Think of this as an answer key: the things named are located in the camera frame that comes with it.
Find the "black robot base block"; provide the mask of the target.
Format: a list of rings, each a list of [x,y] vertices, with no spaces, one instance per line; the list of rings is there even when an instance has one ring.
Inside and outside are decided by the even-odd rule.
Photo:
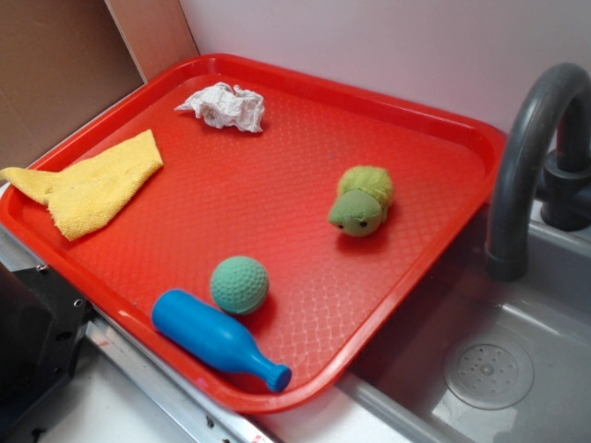
[[[53,269],[1,267],[1,440],[75,373],[90,306]]]

